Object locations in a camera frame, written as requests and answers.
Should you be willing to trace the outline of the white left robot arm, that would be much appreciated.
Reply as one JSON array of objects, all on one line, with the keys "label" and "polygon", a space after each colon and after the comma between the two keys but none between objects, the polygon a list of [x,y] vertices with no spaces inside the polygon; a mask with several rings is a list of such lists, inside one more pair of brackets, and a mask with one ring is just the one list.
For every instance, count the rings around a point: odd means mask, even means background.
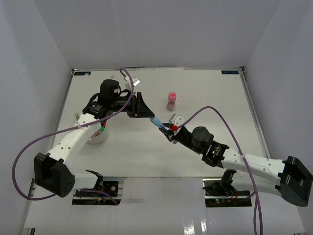
[{"label": "white left robot arm", "polygon": [[87,189],[92,195],[103,191],[103,176],[86,170],[83,174],[73,174],[70,169],[76,155],[91,137],[100,130],[109,115],[118,111],[127,113],[130,118],[153,118],[154,113],[144,103],[141,93],[126,96],[119,93],[119,82],[106,79],[83,109],[75,129],[46,154],[39,153],[34,158],[36,185],[59,196],[66,197],[72,190]]}]

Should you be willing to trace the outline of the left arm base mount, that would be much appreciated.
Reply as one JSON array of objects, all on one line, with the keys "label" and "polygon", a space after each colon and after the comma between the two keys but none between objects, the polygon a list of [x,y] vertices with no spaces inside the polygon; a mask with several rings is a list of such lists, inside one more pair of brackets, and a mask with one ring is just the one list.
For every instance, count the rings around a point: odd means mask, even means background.
[{"label": "left arm base mount", "polygon": [[106,180],[98,189],[93,189],[102,193],[77,190],[74,193],[72,205],[118,206],[122,199],[123,185],[123,181]]}]

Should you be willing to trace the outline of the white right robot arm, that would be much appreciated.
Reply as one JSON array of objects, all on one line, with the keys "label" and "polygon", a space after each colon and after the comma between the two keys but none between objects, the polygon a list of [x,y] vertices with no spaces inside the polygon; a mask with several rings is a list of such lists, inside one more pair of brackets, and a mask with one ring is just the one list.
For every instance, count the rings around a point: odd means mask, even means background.
[{"label": "white right robot arm", "polygon": [[199,126],[189,132],[185,127],[168,124],[160,131],[170,142],[178,142],[202,156],[202,161],[211,167],[225,170],[226,180],[220,189],[233,195],[239,186],[278,195],[290,204],[307,207],[313,185],[313,175],[296,157],[285,160],[267,159],[254,155],[242,155],[238,150],[214,140],[213,134]]}]

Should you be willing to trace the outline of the blue correction tape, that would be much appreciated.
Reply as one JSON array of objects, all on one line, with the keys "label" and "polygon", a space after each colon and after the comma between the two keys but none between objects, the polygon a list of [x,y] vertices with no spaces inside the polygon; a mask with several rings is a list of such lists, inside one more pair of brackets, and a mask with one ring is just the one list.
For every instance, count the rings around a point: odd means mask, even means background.
[{"label": "blue correction tape", "polygon": [[150,122],[159,129],[168,130],[168,127],[166,127],[157,117],[151,117]]}]

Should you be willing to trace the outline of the pink correction tape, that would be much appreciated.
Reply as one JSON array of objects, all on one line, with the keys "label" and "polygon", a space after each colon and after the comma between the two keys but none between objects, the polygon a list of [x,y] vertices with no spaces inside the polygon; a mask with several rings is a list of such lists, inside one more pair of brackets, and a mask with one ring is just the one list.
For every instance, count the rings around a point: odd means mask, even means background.
[{"label": "pink correction tape", "polygon": [[100,135],[102,133],[102,131],[101,130],[98,130],[97,132],[95,132],[92,136],[91,136],[91,138],[95,138],[95,137],[97,137],[98,135]]}]

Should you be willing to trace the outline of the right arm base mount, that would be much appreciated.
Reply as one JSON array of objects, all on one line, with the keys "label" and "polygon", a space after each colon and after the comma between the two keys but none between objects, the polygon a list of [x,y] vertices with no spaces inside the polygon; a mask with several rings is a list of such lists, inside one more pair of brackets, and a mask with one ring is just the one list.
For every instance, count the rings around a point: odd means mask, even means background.
[{"label": "right arm base mount", "polygon": [[203,191],[205,198],[205,205],[207,208],[239,208],[251,207],[251,192],[249,190],[225,191],[220,184],[220,180],[203,181]]}]

